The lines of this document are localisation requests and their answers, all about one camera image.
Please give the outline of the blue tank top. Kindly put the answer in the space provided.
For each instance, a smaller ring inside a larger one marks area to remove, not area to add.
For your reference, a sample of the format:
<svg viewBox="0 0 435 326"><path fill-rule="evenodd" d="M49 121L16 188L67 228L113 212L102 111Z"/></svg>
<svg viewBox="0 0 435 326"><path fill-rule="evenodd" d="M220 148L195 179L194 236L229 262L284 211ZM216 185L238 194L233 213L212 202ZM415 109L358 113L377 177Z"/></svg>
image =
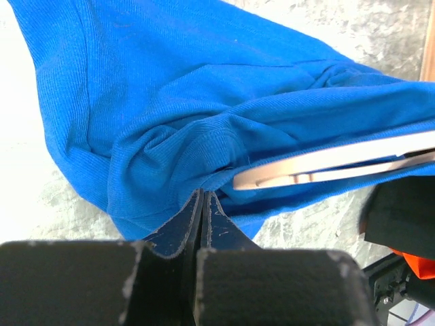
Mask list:
<svg viewBox="0 0 435 326"><path fill-rule="evenodd" d="M222 1L12 1L52 159L138 240L202 188L249 237L264 220L407 176L237 191L273 160L432 130L434 85L384 75Z"/></svg>

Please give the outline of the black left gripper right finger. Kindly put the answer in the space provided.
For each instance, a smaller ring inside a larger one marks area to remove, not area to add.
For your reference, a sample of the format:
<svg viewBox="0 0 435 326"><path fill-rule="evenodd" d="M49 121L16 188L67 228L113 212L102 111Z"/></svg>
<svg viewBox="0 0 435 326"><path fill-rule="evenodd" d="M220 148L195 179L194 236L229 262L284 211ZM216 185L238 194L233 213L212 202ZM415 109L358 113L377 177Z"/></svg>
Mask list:
<svg viewBox="0 0 435 326"><path fill-rule="evenodd" d="M260 247L225 214L214 192L205 192L202 209L201 248L218 251L253 251Z"/></svg>

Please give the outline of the beige wooden hanger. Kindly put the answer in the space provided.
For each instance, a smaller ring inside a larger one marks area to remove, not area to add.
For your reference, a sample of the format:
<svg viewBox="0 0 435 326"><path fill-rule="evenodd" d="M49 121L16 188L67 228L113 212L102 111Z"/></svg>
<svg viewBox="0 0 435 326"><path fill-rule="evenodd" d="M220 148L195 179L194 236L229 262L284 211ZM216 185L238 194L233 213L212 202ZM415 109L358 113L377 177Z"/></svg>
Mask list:
<svg viewBox="0 0 435 326"><path fill-rule="evenodd" d="M386 173L434 161L434 131L322 149L248 169L236 190L334 181Z"/></svg>

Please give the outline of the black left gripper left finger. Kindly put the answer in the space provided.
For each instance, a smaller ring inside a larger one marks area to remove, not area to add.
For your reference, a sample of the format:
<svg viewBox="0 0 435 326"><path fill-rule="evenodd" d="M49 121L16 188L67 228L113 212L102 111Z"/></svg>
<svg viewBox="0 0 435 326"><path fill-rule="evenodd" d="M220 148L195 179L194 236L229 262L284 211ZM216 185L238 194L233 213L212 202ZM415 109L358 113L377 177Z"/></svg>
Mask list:
<svg viewBox="0 0 435 326"><path fill-rule="evenodd" d="M144 238L152 252L164 259L180 255L201 226L203 190L195 190L181 210Z"/></svg>

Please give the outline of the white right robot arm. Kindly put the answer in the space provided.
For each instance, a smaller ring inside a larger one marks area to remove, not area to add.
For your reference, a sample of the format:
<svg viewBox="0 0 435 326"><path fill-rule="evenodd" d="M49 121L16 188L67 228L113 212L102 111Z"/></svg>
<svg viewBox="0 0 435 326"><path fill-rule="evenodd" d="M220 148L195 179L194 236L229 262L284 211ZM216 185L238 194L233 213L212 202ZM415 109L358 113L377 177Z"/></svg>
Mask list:
<svg viewBox="0 0 435 326"><path fill-rule="evenodd" d="M401 256L390 254L365 267L375 311L386 325L390 310L403 300L434 309L434 280L421 280Z"/></svg>

